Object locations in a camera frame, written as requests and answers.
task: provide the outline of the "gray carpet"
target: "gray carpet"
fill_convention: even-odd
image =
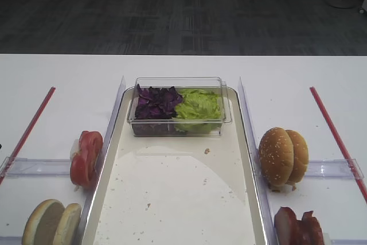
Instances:
[[[322,0],[0,0],[0,53],[367,55],[367,17]]]

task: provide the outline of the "hamburger bun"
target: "hamburger bun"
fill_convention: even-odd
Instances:
[[[274,127],[260,141],[261,173],[275,187],[300,182],[309,164],[309,151],[303,137],[293,130]]]
[[[307,148],[306,141],[296,131],[286,130],[288,136],[293,143],[294,164],[291,175],[288,179],[288,184],[294,186],[302,180],[307,166],[309,165],[309,150]]]
[[[55,199],[45,200],[39,204],[28,218],[22,245],[52,244],[64,209],[62,203]]]
[[[73,203],[65,208],[56,229],[52,245],[71,245],[76,228],[79,225],[81,206]]]
[[[293,144],[287,132],[274,127],[260,141],[261,172],[273,186],[283,186],[293,170]]]

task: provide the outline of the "plain bun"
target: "plain bun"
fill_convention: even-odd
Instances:
[[[79,225],[81,206],[73,203],[65,208],[56,229],[52,245],[71,245],[75,230]]]
[[[52,244],[64,209],[63,204],[55,199],[45,200],[39,204],[28,218],[22,245]]]
[[[294,185],[302,180],[309,164],[309,150],[304,138],[294,130],[286,130],[293,143],[294,164],[288,184]]]
[[[274,187],[292,185],[302,180],[309,164],[309,150],[296,131],[280,127],[269,129],[260,141],[261,173]]]
[[[261,172],[273,186],[283,186],[289,179],[294,164],[294,151],[287,132],[274,127],[260,141]]]

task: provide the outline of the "sliced tomato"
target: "sliced tomato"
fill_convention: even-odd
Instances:
[[[79,138],[79,151],[73,157],[70,178],[73,184],[90,189],[97,179],[95,163],[102,149],[103,139],[97,131],[83,131]]]

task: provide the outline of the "red straw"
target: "red straw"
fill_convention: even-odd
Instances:
[[[54,93],[55,89],[56,88],[54,88],[54,87],[51,87],[50,88],[50,90],[48,91],[45,99],[43,100],[43,102],[41,103],[40,107],[38,108],[36,114],[33,116],[33,119],[30,121],[27,129],[24,131],[22,138],[19,140],[17,146],[13,150],[11,156],[9,157],[9,160],[7,160],[7,163],[6,163],[5,167],[4,167],[3,173],[0,176],[0,184],[4,180],[6,172],[11,167],[11,165],[14,162],[15,158],[17,157],[19,151],[22,149],[22,147],[23,147],[25,141],[27,140],[30,132],[32,131],[34,125],[36,124],[36,122],[38,121],[39,117],[41,116],[43,110],[45,109],[46,105],[48,104],[48,101],[50,101],[50,98],[51,98],[52,94]]]
[[[333,133],[334,139],[337,142],[337,144],[340,148],[340,151],[342,152],[344,158],[349,163],[350,168],[353,172],[354,178],[356,179],[357,185],[360,188],[360,191],[361,191],[364,199],[367,202],[367,189],[366,189],[366,186],[365,186],[362,179],[358,179],[359,178],[358,172],[352,164],[352,158],[350,157],[349,152],[347,151],[347,149],[346,149],[346,147],[345,147],[345,145],[342,141],[342,138],[339,136],[338,131],[337,131],[337,129],[335,128],[335,126],[333,124],[333,121],[331,121],[331,118],[328,115],[328,113],[326,111],[326,108],[323,105],[323,103],[321,101],[321,98],[320,98],[319,94],[316,91],[316,88],[315,87],[310,87],[310,90],[311,90],[312,95],[315,98],[315,101],[316,101],[317,105],[319,106],[319,108],[321,110],[321,113],[322,113],[323,117],[325,118],[325,121],[326,121],[327,125],[329,126],[329,128],[331,130],[331,133]]]

